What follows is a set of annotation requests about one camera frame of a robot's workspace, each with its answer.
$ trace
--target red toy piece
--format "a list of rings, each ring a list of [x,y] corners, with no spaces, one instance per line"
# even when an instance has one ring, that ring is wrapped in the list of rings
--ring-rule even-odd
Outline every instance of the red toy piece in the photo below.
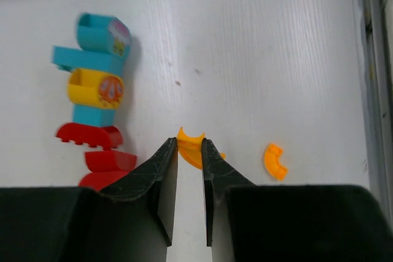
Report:
[[[136,165],[136,156],[118,150],[86,152],[87,168],[92,172],[131,171]]]
[[[118,181],[126,176],[129,171],[110,171],[110,172],[92,172],[87,174],[79,182],[80,187],[90,187],[96,191],[102,190],[104,187]]]
[[[95,127],[78,123],[64,124],[56,133],[56,137],[63,142],[74,141],[75,144],[88,144],[89,147],[97,145],[105,150],[116,148],[123,144],[120,131],[114,126]]]

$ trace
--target white table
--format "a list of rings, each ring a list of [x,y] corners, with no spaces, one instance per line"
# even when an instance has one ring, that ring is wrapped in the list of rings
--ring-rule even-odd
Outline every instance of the white table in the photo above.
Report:
[[[356,0],[0,0],[1,186],[76,185],[88,147],[54,138],[71,120],[52,45],[76,47],[79,13],[113,14],[134,49],[117,112],[142,163],[180,126],[206,131],[255,183],[269,142],[284,184],[369,187]],[[168,261],[210,261],[201,172],[179,160]]]

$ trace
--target light blue toy block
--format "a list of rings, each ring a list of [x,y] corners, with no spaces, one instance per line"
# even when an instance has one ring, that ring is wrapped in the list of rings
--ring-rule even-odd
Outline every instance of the light blue toy block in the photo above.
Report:
[[[131,34],[115,17],[84,13],[77,22],[77,40],[83,50],[108,53],[126,60]]]
[[[112,126],[116,110],[103,110],[96,107],[74,105],[72,121],[95,127]]]
[[[86,52],[79,49],[54,46],[53,64],[71,72],[75,68],[108,72],[122,76],[124,61],[116,56],[102,52]]]

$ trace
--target orange toy piece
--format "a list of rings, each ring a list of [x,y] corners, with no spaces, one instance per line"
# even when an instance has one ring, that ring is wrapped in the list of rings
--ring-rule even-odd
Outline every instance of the orange toy piece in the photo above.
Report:
[[[269,144],[265,152],[265,167],[267,171],[277,180],[284,180],[288,173],[288,168],[284,167],[279,162],[279,157],[282,154],[282,149],[275,144]]]
[[[177,149],[180,155],[192,166],[202,169],[201,146],[204,139],[204,133],[199,137],[189,137],[184,134],[183,127],[180,127],[177,134]],[[221,153],[221,157],[225,159],[225,154]]]

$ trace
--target plastic toy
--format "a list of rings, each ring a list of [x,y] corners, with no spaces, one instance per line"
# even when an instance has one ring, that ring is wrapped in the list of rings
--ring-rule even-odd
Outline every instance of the plastic toy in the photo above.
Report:
[[[136,156],[111,150],[123,144],[120,131],[113,126],[115,110],[122,103],[122,72],[130,52],[131,35],[117,18],[84,13],[77,22],[77,41],[81,50],[54,47],[52,61],[69,71],[68,97],[74,104],[72,122],[56,133],[63,142],[100,146],[104,150],[85,153],[86,175],[80,186],[100,190],[136,165]]]
[[[279,157],[282,149],[277,145],[269,144],[265,152],[265,167],[267,171],[277,180],[284,180],[288,173],[288,169],[280,164]]]
[[[189,137],[185,135],[183,127],[180,127],[176,139],[177,148],[183,159],[199,170],[202,169],[201,146],[202,140],[204,139],[204,133],[199,137]],[[221,153],[221,157],[225,159],[225,154]]]

